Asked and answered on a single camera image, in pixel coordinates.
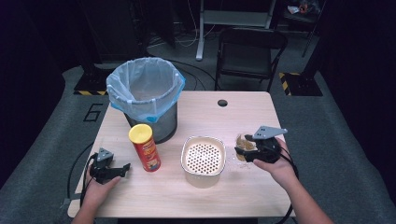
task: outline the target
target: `dark curtain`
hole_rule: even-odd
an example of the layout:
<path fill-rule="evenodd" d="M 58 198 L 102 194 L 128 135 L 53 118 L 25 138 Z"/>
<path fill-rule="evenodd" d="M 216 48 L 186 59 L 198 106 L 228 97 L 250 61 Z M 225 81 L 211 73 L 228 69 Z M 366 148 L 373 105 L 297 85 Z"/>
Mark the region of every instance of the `dark curtain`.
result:
<path fill-rule="evenodd" d="M 98 57 L 74 1 L 1 1 L 0 21 L 3 186 L 61 99 L 62 72 L 80 64 L 70 39 L 79 36 L 89 57 Z"/>
<path fill-rule="evenodd" d="M 390 1 L 330 1 L 321 74 L 396 203 L 396 15 Z"/>

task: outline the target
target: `light blue trash bag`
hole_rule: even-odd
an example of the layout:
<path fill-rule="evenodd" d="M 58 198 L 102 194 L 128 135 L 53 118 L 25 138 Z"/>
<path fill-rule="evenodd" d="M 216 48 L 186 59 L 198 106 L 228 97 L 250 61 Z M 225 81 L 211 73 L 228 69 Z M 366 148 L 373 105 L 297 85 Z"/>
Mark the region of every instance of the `light blue trash bag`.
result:
<path fill-rule="evenodd" d="M 142 123 L 156 123 L 177 102 L 185 83 L 177 69 L 161 58 L 128 61 L 106 80 L 111 105 Z"/>

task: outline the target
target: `metal basket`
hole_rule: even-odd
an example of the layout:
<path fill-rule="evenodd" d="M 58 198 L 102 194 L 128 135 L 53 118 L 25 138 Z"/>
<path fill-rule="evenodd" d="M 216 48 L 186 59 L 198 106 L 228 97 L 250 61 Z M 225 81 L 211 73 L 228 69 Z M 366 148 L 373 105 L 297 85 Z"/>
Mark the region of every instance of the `metal basket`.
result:
<path fill-rule="evenodd" d="M 225 146 L 219 139 L 193 136 L 184 143 L 181 166 L 187 181 L 196 188 L 204 189 L 219 181 L 225 158 Z"/>

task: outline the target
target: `potato chip can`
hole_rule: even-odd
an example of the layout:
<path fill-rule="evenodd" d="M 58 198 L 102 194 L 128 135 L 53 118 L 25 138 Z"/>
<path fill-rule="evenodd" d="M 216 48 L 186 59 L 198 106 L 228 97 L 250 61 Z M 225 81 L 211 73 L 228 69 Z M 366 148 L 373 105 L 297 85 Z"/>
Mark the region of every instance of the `potato chip can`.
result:
<path fill-rule="evenodd" d="M 142 162 L 143 169 L 147 172 L 158 170 L 161 166 L 161 160 L 152 137 L 151 127 L 147 124 L 136 124 L 131 128 L 128 135 Z"/>

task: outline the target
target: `black chair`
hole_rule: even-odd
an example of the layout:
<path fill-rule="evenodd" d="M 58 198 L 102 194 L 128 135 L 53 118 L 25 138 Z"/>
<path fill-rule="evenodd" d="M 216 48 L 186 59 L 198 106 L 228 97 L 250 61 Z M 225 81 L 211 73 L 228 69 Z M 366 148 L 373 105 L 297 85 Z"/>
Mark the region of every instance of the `black chair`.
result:
<path fill-rule="evenodd" d="M 312 41 L 312 37 L 314 36 L 314 34 L 317 32 L 317 28 L 318 28 L 318 22 L 320 20 L 323 8 L 326 6 L 326 1 L 323 1 L 323 4 L 321 6 L 321 10 L 319 12 L 319 14 L 301 14 L 299 12 L 291 14 L 288 10 L 288 7 L 286 5 L 283 6 L 282 11 L 280 13 L 280 19 L 283 19 L 285 21 L 287 21 L 289 24 L 296 24 L 299 26 L 303 26 L 306 30 L 309 31 L 308 33 L 308 41 L 305 45 L 305 49 L 303 52 L 303 56 L 305 56 L 306 51 L 308 50 L 309 44 Z"/>
<path fill-rule="evenodd" d="M 269 79 L 271 89 L 280 55 L 288 39 L 279 31 L 254 27 L 230 27 L 220 32 L 215 91 L 221 75 Z M 272 60 L 271 51 L 277 51 Z"/>

